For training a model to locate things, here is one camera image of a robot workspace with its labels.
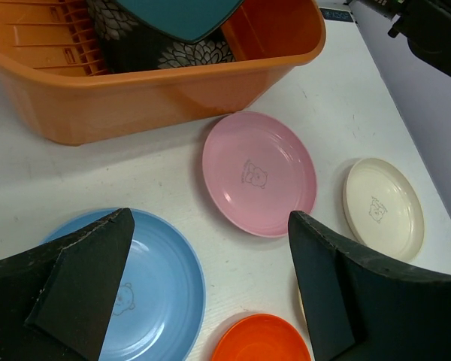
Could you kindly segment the pink round plate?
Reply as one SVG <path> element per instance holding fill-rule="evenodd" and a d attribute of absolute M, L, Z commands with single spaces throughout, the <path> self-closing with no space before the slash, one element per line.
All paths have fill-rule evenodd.
<path fill-rule="evenodd" d="M 239 229 L 266 238 L 288 232 L 291 211 L 313 210 L 317 177 L 299 137 L 266 114 L 242 111 L 210 131 L 201 157 L 207 191 Z"/>

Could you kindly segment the blue round plate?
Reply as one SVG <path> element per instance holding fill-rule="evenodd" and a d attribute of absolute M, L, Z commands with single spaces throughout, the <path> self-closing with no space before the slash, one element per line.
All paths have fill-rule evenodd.
<path fill-rule="evenodd" d="M 132 210 L 135 230 L 101 360 L 185 360 L 204 318 L 204 272 L 187 239 Z"/>

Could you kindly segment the black floral square plate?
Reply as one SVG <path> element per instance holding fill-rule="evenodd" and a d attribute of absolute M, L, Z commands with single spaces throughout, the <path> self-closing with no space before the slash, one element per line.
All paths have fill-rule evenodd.
<path fill-rule="evenodd" d="M 194 44 L 163 35 L 112 1 L 88 1 L 99 47 L 113 73 L 230 63 L 235 56 L 217 29 Z"/>

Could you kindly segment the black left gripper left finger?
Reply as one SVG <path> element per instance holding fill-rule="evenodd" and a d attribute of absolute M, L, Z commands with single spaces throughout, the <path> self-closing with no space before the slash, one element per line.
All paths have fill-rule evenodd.
<path fill-rule="evenodd" d="M 0 360 L 97 360 L 132 243 L 128 208 L 0 260 Z"/>

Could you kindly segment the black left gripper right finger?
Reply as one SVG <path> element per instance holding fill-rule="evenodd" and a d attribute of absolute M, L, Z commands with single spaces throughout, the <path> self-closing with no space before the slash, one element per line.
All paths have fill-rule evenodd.
<path fill-rule="evenodd" d="M 317 360 L 451 360 L 451 275 L 385 256 L 301 211 L 289 246 Z"/>

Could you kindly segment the cream white round plate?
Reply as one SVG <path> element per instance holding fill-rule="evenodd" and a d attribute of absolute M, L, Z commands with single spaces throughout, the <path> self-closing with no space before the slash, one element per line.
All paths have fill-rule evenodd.
<path fill-rule="evenodd" d="M 411 262 L 421 251 L 421 203 L 408 179 L 389 162 L 356 162 L 344 181 L 343 208 L 358 243 L 402 262 Z"/>

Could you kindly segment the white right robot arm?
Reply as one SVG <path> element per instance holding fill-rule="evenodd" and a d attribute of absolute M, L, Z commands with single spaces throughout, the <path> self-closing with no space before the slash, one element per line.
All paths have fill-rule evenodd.
<path fill-rule="evenodd" d="M 411 53 L 451 77 L 451 0 L 362 1 L 392 21 L 390 38 L 402 35 Z"/>

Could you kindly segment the teal square plate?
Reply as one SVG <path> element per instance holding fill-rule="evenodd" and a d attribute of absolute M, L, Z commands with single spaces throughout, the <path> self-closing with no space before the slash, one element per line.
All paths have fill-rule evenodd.
<path fill-rule="evenodd" d="M 195 43 L 218 29 L 242 0 L 122 0 L 115 4 L 170 38 Z"/>

